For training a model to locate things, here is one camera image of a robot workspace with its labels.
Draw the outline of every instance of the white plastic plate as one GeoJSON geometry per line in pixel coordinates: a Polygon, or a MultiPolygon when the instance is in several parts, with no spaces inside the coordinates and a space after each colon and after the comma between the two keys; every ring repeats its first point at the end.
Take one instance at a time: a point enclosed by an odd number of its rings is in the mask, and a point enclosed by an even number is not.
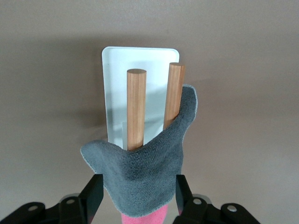
{"type": "Polygon", "coordinates": [[[127,70],[147,71],[144,144],[163,130],[169,63],[175,49],[106,47],[102,52],[108,141],[127,149],[127,70]]]}

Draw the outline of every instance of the wooden rod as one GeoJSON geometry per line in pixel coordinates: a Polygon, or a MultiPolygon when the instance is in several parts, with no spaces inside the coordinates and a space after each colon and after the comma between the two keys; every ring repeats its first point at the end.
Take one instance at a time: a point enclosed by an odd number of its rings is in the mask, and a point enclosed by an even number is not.
{"type": "Polygon", "coordinates": [[[133,151],[143,145],[145,116],[146,71],[127,71],[127,135],[128,150],[133,151]]]}
{"type": "Polygon", "coordinates": [[[166,106],[163,129],[166,129],[176,118],[182,97],[185,66],[180,63],[169,64],[166,106]]]}

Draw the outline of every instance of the gray towel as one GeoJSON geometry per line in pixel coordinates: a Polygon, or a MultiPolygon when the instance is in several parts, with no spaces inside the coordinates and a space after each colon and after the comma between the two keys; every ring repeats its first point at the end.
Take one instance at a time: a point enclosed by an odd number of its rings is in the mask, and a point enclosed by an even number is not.
{"type": "Polygon", "coordinates": [[[176,175],[183,164],[183,139],[197,110],[194,87],[184,85],[180,111],[173,123],[135,151],[126,151],[103,140],[94,140],[81,153],[116,208],[130,217],[148,215],[168,204],[175,193],[176,175]]]}

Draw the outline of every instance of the gray wall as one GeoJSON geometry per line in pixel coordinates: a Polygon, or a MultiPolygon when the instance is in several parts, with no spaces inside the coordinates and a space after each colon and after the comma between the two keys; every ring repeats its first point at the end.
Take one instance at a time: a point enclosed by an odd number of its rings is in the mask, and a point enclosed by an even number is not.
{"type": "MultiPolygon", "coordinates": [[[[180,52],[199,96],[184,142],[194,193],[261,223],[298,222],[297,0],[1,0],[0,219],[91,178],[79,149],[106,138],[105,46],[180,52]]],[[[107,194],[100,221],[121,222],[107,194]]]]}

